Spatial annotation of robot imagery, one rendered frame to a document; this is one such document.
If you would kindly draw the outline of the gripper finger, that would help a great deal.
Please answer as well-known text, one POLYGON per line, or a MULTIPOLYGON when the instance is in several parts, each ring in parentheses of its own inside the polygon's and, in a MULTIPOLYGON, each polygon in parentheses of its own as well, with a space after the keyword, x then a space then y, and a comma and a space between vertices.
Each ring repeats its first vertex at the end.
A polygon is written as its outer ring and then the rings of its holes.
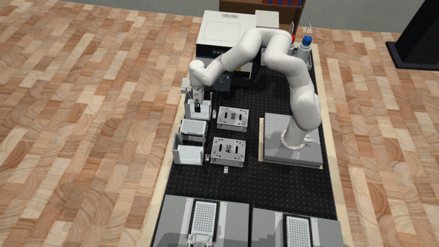
POLYGON ((195 103, 194 103, 194 112, 195 113, 201 112, 201 107, 200 107, 200 103, 198 102, 198 99, 196 99, 195 103), (199 106, 198 106, 198 104, 199 104, 199 106))

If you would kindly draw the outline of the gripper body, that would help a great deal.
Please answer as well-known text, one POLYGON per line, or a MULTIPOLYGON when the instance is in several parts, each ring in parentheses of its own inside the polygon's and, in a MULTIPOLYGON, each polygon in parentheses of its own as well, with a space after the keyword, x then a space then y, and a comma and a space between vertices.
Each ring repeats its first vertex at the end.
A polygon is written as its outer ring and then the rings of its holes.
MULTIPOLYGON (((205 86, 204 86, 205 87, 205 86)), ((198 90, 195 90, 194 88, 192 88, 192 94, 193 94, 193 103, 195 104, 196 99, 198 99, 198 102, 200 105, 203 104, 203 99, 204 99, 204 87, 198 90)))

